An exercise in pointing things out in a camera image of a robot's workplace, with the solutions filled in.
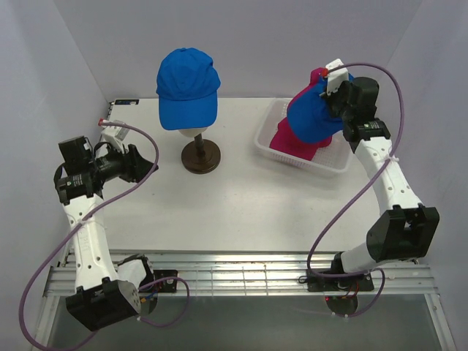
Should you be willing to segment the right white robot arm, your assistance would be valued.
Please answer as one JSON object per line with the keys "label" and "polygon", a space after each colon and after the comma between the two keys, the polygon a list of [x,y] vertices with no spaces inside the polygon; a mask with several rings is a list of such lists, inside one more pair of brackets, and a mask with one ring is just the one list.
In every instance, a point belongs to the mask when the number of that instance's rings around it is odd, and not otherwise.
{"label": "right white robot arm", "polygon": [[364,243],[338,253],[325,271],[338,290],[348,290],[357,275],[382,264],[425,257],[439,224],[438,210],[413,192],[392,154],[396,144],[375,116],[378,93],[376,80],[358,77],[325,98],[331,115],[343,121],[344,139],[366,170],[380,211]]}

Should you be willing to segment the magenta cap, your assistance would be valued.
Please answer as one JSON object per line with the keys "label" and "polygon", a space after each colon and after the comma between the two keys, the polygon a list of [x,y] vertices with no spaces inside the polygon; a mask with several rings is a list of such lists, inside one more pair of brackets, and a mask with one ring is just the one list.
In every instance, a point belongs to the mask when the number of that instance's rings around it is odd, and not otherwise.
{"label": "magenta cap", "polygon": [[[319,67],[311,71],[308,86],[292,98],[287,106],[287,113],[289,113],[289,109],[291,107],[296,107],[298,105],[298,100],[305,100],[304,96],[306,96],[319,83],[324,71],[325,68],[323,67]],[[328,147],[331,142],[331,136],[317,143],[303,142],[291,130],[287,117],[284,117],[277,124],[277,131],[270,142],[270,148],[291,156],[312,161],[317,150],[319,148]]]}

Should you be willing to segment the aluminium frame rails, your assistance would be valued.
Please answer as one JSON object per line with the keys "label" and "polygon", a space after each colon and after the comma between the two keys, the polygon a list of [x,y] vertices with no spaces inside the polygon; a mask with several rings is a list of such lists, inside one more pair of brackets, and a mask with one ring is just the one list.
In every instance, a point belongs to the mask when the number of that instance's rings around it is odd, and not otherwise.
{"label": "aluminium frame rails", "polygon": [[213,173],[193,175],[179,161],[184,139],[159,125],[154,99],[114,104],[110,120],[144,129],[158,142],[160,169],[137,192],[105,210],[114,261],[148,255],[181,277],[151,314],[163,328],[131,318],[90,334],[66,311],[75,256],[52,268],[38,336],[56,347],[88,339],[87,350],[454,350],[439,287],[427,264],[390,263],[372,275],[380,299],[360,291],[356,318],[333,315],[323,292],[298,280],[306,266],[327,268],[338,251],[365,240],[380,215],[367,192],[329,231],[321,229],[368,181],[370,153],[354,155],[343,137],[301,170],[265,155],[264,115],[280,119],[283,99],[223,99],[208,131],[222,149]]}

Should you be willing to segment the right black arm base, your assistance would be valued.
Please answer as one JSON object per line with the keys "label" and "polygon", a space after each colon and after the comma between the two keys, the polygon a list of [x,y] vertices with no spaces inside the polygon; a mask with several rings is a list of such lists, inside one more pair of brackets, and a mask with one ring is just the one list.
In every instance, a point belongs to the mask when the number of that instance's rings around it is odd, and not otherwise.
{"label": "right black arm base", "polygon": [[311,293],[323,292],[371,292],[374,290],[374,283],[370,274],[351,275],[346,277],[331,278],[319,277],[306,271],[305,275],[298,277],[299,284],[305,284]]}

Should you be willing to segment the white plastic basket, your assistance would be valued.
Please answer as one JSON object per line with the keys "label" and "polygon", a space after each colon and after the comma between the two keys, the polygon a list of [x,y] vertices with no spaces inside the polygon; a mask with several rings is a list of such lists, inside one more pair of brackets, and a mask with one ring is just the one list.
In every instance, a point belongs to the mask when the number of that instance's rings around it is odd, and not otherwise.
{"label": "white plastic basket", "polygon": [[332,137],[331,144],[319,148],[312,160],[301,159],[270,147],[279,122],[286,117],[289,102],[289,99],[275,98],[266,108],[254,136],[254,144],[259,152],[268,159],[323,177],[334,177],[346,173],[354,155],[342,134],[336,133]]}

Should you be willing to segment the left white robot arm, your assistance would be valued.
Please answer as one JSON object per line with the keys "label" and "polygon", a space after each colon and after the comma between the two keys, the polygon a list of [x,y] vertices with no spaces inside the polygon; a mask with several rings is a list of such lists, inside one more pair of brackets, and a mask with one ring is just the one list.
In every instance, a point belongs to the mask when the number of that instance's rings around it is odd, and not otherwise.
{"label": "left white robot arm", "polygon": [[114,264],[107,244],[104,217],[96,213],[104,199],[103,186],[120,178],[140,183],[157,170],[137,147],[105,142],[107,152],[98,157],[97,146],[80,136],[59,143],[64,159],[53,177],[60,203],[76,230],[72,237],[76,262],[75,294],[67,297],[67,311],[90,331],[98,331],[141,312],[139,292],[149,291],[155,275],[143,254]]}

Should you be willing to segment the dark round wooden stand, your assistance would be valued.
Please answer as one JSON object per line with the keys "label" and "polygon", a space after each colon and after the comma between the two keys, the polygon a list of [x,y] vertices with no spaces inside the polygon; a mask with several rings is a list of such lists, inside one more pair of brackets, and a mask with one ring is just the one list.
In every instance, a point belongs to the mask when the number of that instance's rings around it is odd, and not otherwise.
{"label": "dark round wooden stand", "polygon": [[215,142],[205,139],[200,133],[184,147],[181,161],[190,173],[206,174],[218,167],[221,151]]}

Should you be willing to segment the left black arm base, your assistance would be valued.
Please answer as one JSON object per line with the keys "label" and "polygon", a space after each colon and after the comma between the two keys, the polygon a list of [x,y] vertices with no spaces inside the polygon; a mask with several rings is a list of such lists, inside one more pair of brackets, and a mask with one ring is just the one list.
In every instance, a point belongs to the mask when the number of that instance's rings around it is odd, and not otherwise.
{"label": "left black arm base", "polygon": [[[178,271],[174,269],[156,269],[153,270],[153,273],[150,275],[149,278],[145,279],[141,284],[140,284],[140,291],[142,293],[175,293],[177,290],[177,282],[173,278],[174,276],[178,276]],[[156,284],[151,285],[150,287],[147,288],[142,288],[143,285],[148,284],[150,282],[160,280],[162,278],[167,278],[169,279],[160,281]]]}

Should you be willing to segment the blue cap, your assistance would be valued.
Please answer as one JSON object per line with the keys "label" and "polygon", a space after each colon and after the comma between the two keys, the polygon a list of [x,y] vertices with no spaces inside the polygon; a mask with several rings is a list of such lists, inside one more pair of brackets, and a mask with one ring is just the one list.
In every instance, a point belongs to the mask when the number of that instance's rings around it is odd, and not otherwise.
{"label": "blue cap", "polygon": [[163,129],[203,129],[217,118],[221,86],[214,60],[197,48],[178,48],[156,75],[159,121]]}
{"label": "blue cap", "polygon": [[287,106],[287,123],[303,143],[318,143],[343,130],[342,120],[331,117],[326,101],[320,96],[327,86],[324,71],[323,67],[312,70],[308,86]]}

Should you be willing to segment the cream mannequin head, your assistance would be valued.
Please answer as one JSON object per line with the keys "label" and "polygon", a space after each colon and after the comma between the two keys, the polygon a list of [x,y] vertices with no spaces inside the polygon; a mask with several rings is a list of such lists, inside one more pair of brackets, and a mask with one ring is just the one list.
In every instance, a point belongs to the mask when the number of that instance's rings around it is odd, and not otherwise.
{"label": "cream mannequin head", "polygon": [[207,127],[203,128],[189,128],[189,129],[180,129],[179,132],[184,137],[195,138],[198,135],[202,134],[204,131],[207,130]]}

